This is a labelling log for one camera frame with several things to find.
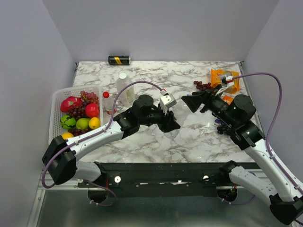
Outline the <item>clear plastic water bottle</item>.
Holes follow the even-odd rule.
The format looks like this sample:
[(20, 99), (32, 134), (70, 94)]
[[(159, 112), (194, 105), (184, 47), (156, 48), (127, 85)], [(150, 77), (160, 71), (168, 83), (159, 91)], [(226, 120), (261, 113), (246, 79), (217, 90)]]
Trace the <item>clear plastic water bottle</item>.
[[(187, 117), (192, 113), (192, 111), (182, 99), (179, 99), (177, 101), (177, 104), (170, 108), (170, 110), (174, 113), (174, 119), (180, 125), (181, 128), (183, 127)], [(180, 130), (181, 129), (177, 129), (171, 132), (164, 133), (164, 136), (168, 139), (173, 140), (177, 137)]]

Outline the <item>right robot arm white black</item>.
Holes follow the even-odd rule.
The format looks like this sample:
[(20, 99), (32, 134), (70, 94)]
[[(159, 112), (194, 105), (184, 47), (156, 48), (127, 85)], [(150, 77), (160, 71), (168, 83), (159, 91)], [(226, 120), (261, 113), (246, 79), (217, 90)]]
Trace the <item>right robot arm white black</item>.
[(227, 126), (231, 140), (260, 167), (269, 183), (249, 173), (234, 161), (227, 162), (218, 173), (223, 185), (238, 184), (266, 203), (277, 220), (290, 225), (303, 213), (303, 183), (286, 167), (269, 145), (267, 138), (251, 118), (256, 112), (251, 98), (237, 95), (230, 104), (212, 89), (194, 92), (181, 98), (192, 112), (211, 111)]

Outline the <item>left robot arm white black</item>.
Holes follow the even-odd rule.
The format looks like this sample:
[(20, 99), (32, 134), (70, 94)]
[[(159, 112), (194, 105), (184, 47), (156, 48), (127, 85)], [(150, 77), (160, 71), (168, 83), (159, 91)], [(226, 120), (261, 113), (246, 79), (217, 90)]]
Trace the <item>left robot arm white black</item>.
[(44, 173), (49, 173), (54, 185), (63, 184), (70, 179), (83, 179), (95, 187), (101, 186), (105, 175), (100, 164), (82, 162), (81, 158), (108, 143), (135, 134), (142, 125), (156, 124), (163, 133), (180, 129), (170, 110), (176, 103), (173, 95), (165, 94), (160, 97), (158, 106), (155, 106), (151, 96), (141, 95), (132, 107), (112, 117), (96, 130), (69, 139), (62, 136), (53, 138), (42, 157)]

